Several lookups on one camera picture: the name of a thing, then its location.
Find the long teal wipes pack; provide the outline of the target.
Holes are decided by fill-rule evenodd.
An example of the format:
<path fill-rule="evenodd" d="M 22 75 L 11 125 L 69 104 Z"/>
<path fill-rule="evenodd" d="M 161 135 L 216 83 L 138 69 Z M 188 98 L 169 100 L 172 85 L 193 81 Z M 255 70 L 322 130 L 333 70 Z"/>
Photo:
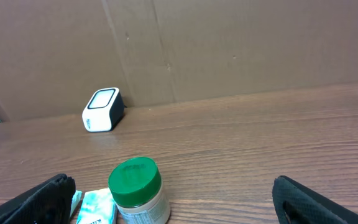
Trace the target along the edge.
<path fill-rule="evenodd" d="M 76 207 L 78 206 L 82 196 L 82 191 L 76 190 L 71 200 L 70 217 L 73 215 Z"/>

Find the white barcode scanner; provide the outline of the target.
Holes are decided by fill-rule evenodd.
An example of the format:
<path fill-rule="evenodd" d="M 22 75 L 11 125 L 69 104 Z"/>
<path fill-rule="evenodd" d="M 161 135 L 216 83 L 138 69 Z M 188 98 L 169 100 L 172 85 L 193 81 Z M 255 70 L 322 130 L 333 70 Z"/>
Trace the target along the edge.
<path fill-rule="evenodd" d="M 82 112 L 85 129 L 91 133 L 112 131 L 124 116 L 124 108 L 118 88 L 96 91 Z"/>

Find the small teal tissue pack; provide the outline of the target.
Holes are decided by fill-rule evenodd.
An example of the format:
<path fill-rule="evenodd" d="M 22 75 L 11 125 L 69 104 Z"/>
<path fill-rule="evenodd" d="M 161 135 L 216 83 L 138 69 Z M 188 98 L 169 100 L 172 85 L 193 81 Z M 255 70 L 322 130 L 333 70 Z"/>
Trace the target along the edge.
<path fill-rule="evenodd" d="M 108 188 L 86 192 L 76 224 L 116 224 L 117 207 Z"/>

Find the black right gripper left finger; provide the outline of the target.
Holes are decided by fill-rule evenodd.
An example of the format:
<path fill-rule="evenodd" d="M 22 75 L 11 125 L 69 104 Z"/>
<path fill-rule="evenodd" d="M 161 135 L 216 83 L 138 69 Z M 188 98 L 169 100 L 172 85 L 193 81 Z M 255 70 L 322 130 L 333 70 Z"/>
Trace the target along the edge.
<path fill-rule="evenodd" d="M 75 180 L 58 174 L 0 205 L 0 224 L 67 224 Z"/>

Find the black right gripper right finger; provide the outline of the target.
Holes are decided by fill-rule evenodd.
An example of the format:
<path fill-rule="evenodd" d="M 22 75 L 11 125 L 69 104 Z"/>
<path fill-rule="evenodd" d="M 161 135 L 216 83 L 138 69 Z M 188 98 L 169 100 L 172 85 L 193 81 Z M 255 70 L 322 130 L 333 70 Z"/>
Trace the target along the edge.
<path fill-rule="evenodd" d="M 280 224 L 358 224 L 358 214 L 295 180 L 274 180 L 272 198 Z"/>

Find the green lid jar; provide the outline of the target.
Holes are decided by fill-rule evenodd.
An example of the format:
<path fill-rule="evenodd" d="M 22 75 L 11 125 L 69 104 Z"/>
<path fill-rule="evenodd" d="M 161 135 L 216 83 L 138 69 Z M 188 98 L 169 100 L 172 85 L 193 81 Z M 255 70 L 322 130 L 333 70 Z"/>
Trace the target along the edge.
<path fill-rule="evenodd" d="M 119 164 L 108 178 L 114 202 L 128 224 L 166 224 L 171 208 L 155 161 L 134 157 Z"/>

